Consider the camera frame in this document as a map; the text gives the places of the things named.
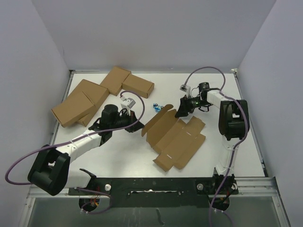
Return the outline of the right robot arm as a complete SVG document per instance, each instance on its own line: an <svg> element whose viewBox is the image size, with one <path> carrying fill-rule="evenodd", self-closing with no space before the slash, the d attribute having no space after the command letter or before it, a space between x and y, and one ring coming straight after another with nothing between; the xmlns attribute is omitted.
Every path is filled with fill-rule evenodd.
<svg viewBox="0 0 303 227"><path fill-rule="evenodd" d="M196 97L191 95L190 87L187 85L181 85L180 90L186 94L180 98L176 118L186 117L195 109L202 112L208 112L211 106L219 109L218 129L222 135L223 150L215 166L215 172L218 175L232 175L238 147L250 130L247 101L229 97L219 88L210 88L208 82L199 84L199 93Z"/></svg>

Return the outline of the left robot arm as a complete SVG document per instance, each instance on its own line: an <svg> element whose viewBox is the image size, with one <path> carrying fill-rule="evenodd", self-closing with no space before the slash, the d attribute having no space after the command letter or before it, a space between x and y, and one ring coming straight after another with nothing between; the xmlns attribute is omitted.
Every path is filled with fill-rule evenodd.
<svg viewBox="0 0 303 227"><path fill-rule="evenodd" d="M83 134L63 145L45 145L29 171L30 183L52 196L64 188L77 188L85 194L96 189L95 175L85 169L70 170L70 164L86 152L105 144L113 131L124 129L129 133L144 128L134 111L116 105L106 105L99 117Z"/></svg>

